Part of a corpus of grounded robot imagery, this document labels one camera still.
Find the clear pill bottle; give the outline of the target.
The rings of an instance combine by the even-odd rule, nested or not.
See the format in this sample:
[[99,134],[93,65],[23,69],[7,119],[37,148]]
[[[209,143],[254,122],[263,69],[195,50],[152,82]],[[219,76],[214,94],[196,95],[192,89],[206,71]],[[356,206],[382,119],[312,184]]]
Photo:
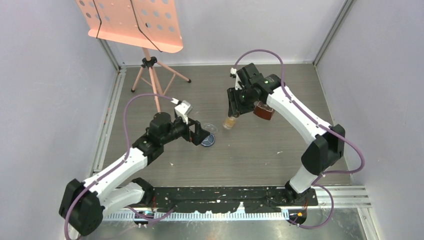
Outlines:
[[235,126],[236,121],[237,121],[236,117],[228,116],[225,118],[222,125],[226,130],[230,130]]

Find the blue round pill box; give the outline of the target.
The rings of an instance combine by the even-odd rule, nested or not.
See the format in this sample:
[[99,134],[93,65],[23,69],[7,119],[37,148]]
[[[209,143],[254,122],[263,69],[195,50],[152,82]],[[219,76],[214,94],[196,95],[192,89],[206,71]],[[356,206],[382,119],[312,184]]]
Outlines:
[[218,129],[211,123],[206,123],[202,128],[208,131],[209,135],[201,142],[201,145],[203,147],[211,147],[216,141],[215,134],[217,133]]

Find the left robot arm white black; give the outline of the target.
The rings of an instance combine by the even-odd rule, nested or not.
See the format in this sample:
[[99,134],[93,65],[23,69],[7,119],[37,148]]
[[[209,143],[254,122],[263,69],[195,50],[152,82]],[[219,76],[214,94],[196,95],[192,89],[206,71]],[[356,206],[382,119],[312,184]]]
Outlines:
[[148,207],[155,195],[149,182],[138,177],[124,187],[120,184],[156,160],[166,144],[183,138],[198,146],[210,134],[197,120],[172,119],[166,112],[155,114],[145,133],[118,160],[96,175],[83,181],[73,179],[66,185],[59,207],[65,227],[72,226],[81,236],[88,236],[104,217],[122,208],[134,204]]

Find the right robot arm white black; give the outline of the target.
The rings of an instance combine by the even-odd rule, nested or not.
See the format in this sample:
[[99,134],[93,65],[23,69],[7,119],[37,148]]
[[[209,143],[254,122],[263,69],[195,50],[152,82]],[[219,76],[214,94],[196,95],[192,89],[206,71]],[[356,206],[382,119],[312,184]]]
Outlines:
[[280,77],[263,76],[253,63],[239,70],[233,67],[229,75],[235,79],[235,85],[227,89],[228,117],[238,118],[254,112],[255,107],[263,103],[284,117],[306,142],[301,167],[283,191],[288,203],[299,205],[313,182],[342,158],[345,129],[322,120],[294,96]]

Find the brown wooden metronome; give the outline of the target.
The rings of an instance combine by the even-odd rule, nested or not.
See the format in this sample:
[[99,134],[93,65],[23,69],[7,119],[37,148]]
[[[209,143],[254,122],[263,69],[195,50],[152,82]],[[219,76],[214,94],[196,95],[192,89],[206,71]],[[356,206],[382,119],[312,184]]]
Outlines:
[[262,101],[259,101],[256,104],[253,113],[261,119],[270,121],[275,113],[275,110]]

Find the pink music stand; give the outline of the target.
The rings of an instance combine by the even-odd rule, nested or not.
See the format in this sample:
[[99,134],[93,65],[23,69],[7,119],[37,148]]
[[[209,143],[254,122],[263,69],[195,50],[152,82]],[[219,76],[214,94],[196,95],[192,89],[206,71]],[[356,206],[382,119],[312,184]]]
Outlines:
[[191,79],[170,68],[150,55],[150,50],[177,53],[183,49],[183,39],[173,0],[77,0],[89,27],[90,37],[139,47],[144,53],[142,65],[131,88],[134,92],[142,73],[147,71],[156,109],[161,110],[159,96],[162,89],[155,65],[159,65],[190,83]]

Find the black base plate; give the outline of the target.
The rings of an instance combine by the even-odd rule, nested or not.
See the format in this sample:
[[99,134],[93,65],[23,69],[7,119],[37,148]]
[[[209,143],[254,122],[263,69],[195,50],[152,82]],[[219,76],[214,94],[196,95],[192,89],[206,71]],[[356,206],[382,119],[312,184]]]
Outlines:
[[246,213],[276,213],[281,207],[302,209],[319,204],[313,188],[297,194],[283,186],[155,187],[150,193],[146,206],[163,213],[225,214],[240,208]]

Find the aluminium rail frame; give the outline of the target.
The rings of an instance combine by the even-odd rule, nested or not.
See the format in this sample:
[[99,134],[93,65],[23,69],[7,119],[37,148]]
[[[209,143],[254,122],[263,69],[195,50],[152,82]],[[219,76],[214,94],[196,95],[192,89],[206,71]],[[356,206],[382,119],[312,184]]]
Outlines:
[[93,164],[89,171],[89,177],[101,172],[104,168],[104,161],[107,153],[107,148],[110,141],[110,135],[113,129],[114,120],[116,117],[117,108],[122,93],[127,67],[122,67],[116,75],[114,85],[107,104],[107,109],[102,120],[101,130],[98,136],[97,146],[93,158]]

